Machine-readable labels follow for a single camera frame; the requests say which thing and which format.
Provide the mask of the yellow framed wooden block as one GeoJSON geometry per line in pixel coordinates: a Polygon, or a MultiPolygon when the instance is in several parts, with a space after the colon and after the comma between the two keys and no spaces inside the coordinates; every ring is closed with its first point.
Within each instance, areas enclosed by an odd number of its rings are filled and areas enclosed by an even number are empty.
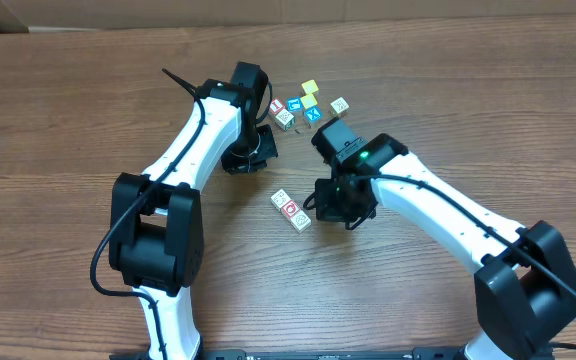
{"type": "Polygon", "coordinates": [[[298,233],[304,232],[312,224],[310,217],[303,210],[299,210],[291,219],[291,224],[298,233]]]}

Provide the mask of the plain wooden block green side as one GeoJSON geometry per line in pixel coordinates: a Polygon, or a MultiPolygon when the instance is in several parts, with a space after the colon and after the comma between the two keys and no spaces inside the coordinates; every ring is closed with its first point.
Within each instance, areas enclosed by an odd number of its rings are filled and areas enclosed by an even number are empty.
{"type": "Polygon", "coordinates": [[[277,210],[281,210],[285,204],[291,201],[291,197],[280,189],[271,196],[271,202],[277,210]]]}

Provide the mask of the red O wooden block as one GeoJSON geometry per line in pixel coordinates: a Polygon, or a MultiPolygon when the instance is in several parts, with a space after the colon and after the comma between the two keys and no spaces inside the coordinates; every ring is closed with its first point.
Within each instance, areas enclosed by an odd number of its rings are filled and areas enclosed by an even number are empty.
{"type": "Polygon", "coordinates": [[[287,219],[292,219],[301,211],[301,208],[294,200],[289,200],[281,207],[281,211],[287,219]]]}

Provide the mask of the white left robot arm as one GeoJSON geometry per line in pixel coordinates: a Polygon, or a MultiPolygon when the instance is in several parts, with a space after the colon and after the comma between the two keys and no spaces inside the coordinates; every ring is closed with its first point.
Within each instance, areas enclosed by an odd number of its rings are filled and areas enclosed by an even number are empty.
{"type": "Polygon", "coordinates": [[[196,359],[202,339],[192,315],[190,287],[204,251],[201,192],[215,166],[231,175],[263,169],[277,154],[268,110],[272,85],[264,72],[209,79],[194,87],[192,114],[164,154],[141,174],[122,173],[111,196],[111,221],[91,261],[93,287],[103,253],[144,311],[150,346],[142,359],[196,359]]]}

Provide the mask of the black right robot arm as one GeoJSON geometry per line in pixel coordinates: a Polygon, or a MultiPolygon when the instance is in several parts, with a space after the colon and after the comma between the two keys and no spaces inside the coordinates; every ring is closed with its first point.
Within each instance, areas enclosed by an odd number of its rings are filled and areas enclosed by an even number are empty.
{"type": "Polygon", "coordinates": [[[312,145],[331,168],[305,205],[349,230],[399,213],[443,246],[474,278],[481,333],[464,359],[548,357],[552,339],[576,319],[576,267],[562,234],[497,215],[434,175],[408,148],[380,134],[319,132],[312,145]]]}

